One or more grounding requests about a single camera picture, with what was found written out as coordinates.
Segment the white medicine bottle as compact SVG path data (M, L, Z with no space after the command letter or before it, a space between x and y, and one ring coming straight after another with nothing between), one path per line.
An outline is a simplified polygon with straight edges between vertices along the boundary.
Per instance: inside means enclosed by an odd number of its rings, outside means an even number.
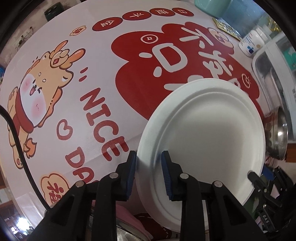
M269 40L270 36L264 32L263 28L256 26L242 38L238 47L247 57L252 57Z

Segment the white bottle sterilizer cabinet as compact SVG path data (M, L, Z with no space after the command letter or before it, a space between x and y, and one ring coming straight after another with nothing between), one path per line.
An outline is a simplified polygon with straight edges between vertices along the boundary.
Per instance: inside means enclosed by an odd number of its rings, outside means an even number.
M283 108L288 142L295 143L295 49L284 33L275 36L255 53L252 69L268 108Z

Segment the large steel bowl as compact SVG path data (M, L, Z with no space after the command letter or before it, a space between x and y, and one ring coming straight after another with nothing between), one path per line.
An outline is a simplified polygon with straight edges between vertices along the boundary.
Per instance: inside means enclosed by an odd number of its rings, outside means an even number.
M266 152L269 156L283 160L287 152L288 126L281 106L273 109L263 120Z

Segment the printed pink tablecloth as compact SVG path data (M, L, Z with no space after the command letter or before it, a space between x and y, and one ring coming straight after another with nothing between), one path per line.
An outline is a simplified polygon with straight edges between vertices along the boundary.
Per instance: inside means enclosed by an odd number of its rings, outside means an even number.
M7 66L1 106L49 205L114 171L162 100L200 78L267 101L238 42L184 1L85 1L41 27Z

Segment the white paper plate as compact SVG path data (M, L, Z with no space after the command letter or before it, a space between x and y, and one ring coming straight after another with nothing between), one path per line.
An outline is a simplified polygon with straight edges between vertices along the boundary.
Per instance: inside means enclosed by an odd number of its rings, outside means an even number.
M154 111L137 149L137 191L156 222L179 232L182 205L166 194L163 151L197 180L221 181L244 204L254 190L247 174L260 174L265 159L261 117L243 90L213 78L184 84Z

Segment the teal cup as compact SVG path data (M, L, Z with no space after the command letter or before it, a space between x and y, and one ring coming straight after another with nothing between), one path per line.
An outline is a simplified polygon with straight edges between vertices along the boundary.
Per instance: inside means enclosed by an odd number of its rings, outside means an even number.
M222 18L232 0L194 0L195 6L215 18Z

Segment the pink steel bowl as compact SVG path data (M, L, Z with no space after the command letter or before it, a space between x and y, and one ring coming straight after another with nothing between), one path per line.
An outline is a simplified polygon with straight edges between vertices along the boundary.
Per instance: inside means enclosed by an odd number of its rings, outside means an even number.
M127 208L119 204L116 204L116 219L141 232L149 240L153 239L153 236L144 228L140 220L134 217Z

